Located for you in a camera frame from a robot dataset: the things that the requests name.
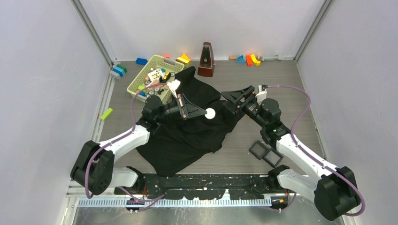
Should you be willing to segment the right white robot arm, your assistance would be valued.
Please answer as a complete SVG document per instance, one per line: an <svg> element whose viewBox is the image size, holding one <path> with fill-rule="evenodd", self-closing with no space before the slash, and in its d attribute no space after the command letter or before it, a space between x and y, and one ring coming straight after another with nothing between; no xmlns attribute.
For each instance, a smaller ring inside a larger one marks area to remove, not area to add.
<svg viewBox="0 0 398 225"><path fill-rule="evenodd" d="M306 175L281 165L268 172L268 187L273 192L291 190L312 201L318 212L329 221L345 215L361 215L366 208L358 190L354 172L321 158L305 146L293 133L295 124L287 128L281 121L282 111L277 100L267 98L268 85L236 91L224 91L225 106L232 113L245 113L261 127L260 135L272 150L276 150L298 165Z"/></svg>

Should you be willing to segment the round pink brooch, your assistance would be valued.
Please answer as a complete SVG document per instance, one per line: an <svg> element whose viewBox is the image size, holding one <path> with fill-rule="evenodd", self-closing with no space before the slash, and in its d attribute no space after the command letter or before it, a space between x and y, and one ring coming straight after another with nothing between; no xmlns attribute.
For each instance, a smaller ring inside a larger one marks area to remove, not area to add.
<svg viewBox="0 0 398 225"><path fill-rule="evenodd" d="M213 119L213 118L215 117L215 115L216 115L216 112L215 112L215 110L214 110L213 108L207 108L207 109L206 109L205 117L206 117L208 120Z"/></svg>

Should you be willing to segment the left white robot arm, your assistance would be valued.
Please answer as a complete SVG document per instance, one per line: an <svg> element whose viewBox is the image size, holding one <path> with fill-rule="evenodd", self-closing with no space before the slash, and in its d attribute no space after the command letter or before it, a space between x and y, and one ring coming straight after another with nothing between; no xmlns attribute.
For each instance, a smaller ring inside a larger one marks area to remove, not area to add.
<svg viewBox="0 0 398 225"><path fill-rule="evenodd" d="M97 143L89 140L84 143L70 177L84 188L89 199L107 188L126 187L131 193L139 194L144 182L138 172L128 167L115 168L115 162L131 150L147 144L162 122L196 117L213 119L215 110L195 105L184 94L177 94L168 104L163 104L158 96L151 96L145 102L141 118L132 128L107 141Z"/></svg>

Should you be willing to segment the black garment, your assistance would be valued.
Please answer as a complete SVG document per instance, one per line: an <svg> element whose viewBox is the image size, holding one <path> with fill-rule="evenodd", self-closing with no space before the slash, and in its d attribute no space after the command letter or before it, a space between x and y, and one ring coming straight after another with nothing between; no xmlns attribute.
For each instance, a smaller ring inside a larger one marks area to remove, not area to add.
<svg viewBox="0 0 398 225"><path fill-rule="evenodd" d="M188 67L177 73L181 82L177 92L184 94L193 104L215 110L215 117L204 116L188 120L167 120L145 145L137 147L138 153L161 176L173 176L207 153L222 147L226 135L233 131L244 113L232 113L221 100L214 87L195 78L196 68Z"/></svg>

